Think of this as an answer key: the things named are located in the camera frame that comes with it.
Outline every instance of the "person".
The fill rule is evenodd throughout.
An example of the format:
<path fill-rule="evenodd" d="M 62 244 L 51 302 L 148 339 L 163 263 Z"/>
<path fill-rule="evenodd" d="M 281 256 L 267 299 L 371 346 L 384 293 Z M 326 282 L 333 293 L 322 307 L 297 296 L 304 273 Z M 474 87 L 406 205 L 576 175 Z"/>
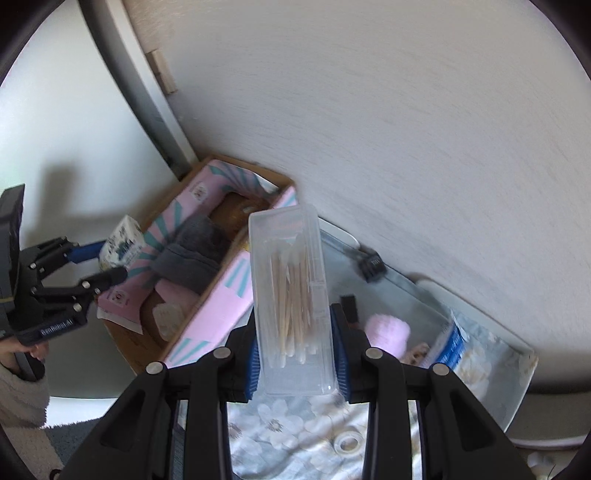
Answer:
<path fill-rule="evenodd" d="M 40 428 L 46 422 L 49 405 L 47 378 L 43 376 L 35 382 L 21 378 L 21 368 L 14 355 L 17 352 L 43 360 L 49 353 L 49 345 L 41 343 L 27 347 L 15 337 L 0 340 L 0 424 L 38 480 L 57 480 L 63 465 Z"/>

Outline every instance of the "fleece sleeve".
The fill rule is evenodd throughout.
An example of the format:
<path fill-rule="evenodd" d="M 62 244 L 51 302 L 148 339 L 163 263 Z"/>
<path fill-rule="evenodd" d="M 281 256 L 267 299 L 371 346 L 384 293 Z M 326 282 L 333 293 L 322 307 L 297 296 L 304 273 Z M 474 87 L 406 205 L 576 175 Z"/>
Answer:
<path fill-rule="evenodd" d="M 0 364 L 0 424 L 4 427 L 41 427 L 49 405 L 47 378 L 27 382 Z"/>

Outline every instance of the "clear plastic box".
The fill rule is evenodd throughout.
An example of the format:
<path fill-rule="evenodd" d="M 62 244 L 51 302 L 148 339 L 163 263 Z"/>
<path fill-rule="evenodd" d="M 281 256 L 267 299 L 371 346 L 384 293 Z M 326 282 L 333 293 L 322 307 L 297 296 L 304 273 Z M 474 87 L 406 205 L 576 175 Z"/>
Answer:
<path fill-rule="evenodd" d="M 283 396 L 331 393 L 336 374 L 315 208 L 253 213 L 248 228 L 259 388 Z"/>

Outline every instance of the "floral fabric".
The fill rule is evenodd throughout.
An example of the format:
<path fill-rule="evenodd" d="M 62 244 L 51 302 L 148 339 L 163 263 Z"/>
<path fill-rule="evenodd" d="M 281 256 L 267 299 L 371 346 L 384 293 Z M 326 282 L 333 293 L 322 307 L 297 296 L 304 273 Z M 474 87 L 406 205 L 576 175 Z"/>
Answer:
<path fill-rule="evenodd" d="M 228 404 L 234 473 L 244 480 L 361 479 L 368 405 L 335 392 Z"/>

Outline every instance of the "pink sponge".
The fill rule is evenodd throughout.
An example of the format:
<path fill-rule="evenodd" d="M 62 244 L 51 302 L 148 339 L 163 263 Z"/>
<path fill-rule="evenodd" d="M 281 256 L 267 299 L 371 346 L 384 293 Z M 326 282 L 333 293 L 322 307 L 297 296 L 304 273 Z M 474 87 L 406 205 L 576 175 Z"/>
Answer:
<path fill-rule="evenodd" d="M 410 336 L 408 323 L 391 315 L 372 315 L 365 326 L 371 346 L 381 348 L 390 355 L 400 358 L 406 352 L 406 343 Z"/>

